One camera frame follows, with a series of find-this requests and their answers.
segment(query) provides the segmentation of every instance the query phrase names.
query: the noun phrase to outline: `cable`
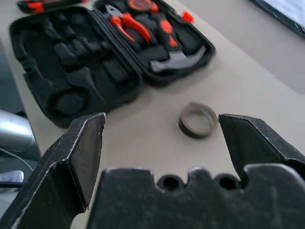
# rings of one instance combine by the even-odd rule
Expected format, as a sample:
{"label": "cable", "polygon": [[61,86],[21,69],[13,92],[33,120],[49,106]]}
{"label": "cable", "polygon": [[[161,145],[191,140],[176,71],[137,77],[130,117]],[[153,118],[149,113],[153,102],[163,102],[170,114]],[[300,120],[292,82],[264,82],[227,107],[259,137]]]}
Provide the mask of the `cable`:
{"label": "cable", "polygon": [[19,156],[17,156],[17,155],[14,155],[14,154],[12,154],[11,152],[9,152],[9,151],[7,151],[7,150],[5,150],[5,149],[2,149],[2,148],[0,148],[0,151],[3,152],[3,153],[8,154],[8,155],[10,155],[10,156],[13,156],[13,157],[15,157],[15,158],[17,158],[17,159],[19,159],[19,160],[22,161],[27,167],[29,167],[29,169],[30,169],[32,172],[34,171],[34,170],[32,169],[32,167],[31,167],[25,160],[23,160],[21,157],[19,157]]}

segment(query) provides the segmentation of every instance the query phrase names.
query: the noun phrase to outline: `orange-handled pliers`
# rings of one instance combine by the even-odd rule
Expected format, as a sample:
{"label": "orange-handled pliers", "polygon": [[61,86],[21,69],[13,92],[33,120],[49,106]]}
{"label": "orange-handled pliers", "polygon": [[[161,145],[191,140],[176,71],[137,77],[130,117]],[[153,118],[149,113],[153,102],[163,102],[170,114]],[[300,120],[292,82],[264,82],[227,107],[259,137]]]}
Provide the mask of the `orange-handled pliers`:
{"label": "orange-handled pliers", "polygon": [[110,14],[109,21],[110,23],[115,26],[119,32],[119,34],[129,43],[136,42],[124,29],[123,26],[126,28],[131,28],[136,30],[144,40],[149,44],[152,41],[152,35],[148,31],[145,26],[141,23],[136,21],[131,14],[129,13],[121,13],[117,8],[112,5],[106,4],[106,11]]}

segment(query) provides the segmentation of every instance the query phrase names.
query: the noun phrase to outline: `metal ring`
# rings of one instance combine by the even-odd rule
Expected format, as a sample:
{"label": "metal ring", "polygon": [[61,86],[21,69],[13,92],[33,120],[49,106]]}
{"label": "metal ring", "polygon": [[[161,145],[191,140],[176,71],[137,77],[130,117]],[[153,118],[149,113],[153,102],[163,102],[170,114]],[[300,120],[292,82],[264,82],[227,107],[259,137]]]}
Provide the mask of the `metal ring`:
{"label": "metal ring", "polygon": [[[190,126],[188,118],[192,115],[203,115],[208,120],[208,125],[205,126],[205,130],[199,130]],[[191,138],[201,139],[207,137],[213,131],[217,124],[217,116],[207,105],[191,102],[181,112],[178,124],[185,135]]]}

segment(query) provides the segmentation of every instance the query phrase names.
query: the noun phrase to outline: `beige table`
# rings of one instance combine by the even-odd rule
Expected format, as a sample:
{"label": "beige table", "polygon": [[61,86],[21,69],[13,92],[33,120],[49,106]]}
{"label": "beige table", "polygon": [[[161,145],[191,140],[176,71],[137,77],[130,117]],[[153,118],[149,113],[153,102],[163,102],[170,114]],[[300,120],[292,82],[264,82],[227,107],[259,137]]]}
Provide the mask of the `beige table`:
{"label": "beige table", "polygon": [[[167,2],[179,12],[186,9],[176,0]],[[5,27],[21,15],[10,0],[6,4],[0,18]],[[111,112],[106,120],[101,167],[146,167],[155,172],[155,179],[175,173],[185,180],[187,170],[194,166],[207,168],[213,176],[235,174],[220,127],[202,141],[192,140],[179,130],[179,112],[190,101],[205,103],[217,114],[262,118],[305,152],[304,96],[277,80],[197,15],[195,26],[217,49],[212,64],[166,88],[147,87],[135,102]],[[30,123],[44,152],[64,130],[40,111],[13,57],[7,28],[1,28],[1,34]],[[72,228],[84,228],[87,216],[88,212],[79,215]]]}

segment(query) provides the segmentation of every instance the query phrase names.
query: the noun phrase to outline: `tool case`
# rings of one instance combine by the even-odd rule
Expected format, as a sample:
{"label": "tool case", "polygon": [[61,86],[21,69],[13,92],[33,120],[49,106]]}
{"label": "tool case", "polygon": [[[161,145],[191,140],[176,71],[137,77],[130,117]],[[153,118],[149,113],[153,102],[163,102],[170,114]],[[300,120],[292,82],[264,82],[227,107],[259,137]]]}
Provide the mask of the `tool case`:
{"label": "tool case", "polygon": [[[148,45],[138,33],[126,28],[140,46],[135,51],[107,18],[105,5],[125,11],[124,1],[99,0],[93,10],[62,8],[11,24],[13,50],[25,70],[27,85],[42,112],[55,125],[67,128],[79,116],[109,112],[135,100],[144,82],[155,87],[169,85],[212,59],[212,43],[171,6],[155,0],[173,26],[183,53],[192,55],[202,47],[204,53],[191,67],[152,71],[150,61],[169,59],[162,44]],[[133,16],[137,19],[143,15]],[[150,20],[143,21],[153,34],[157,33]]]}

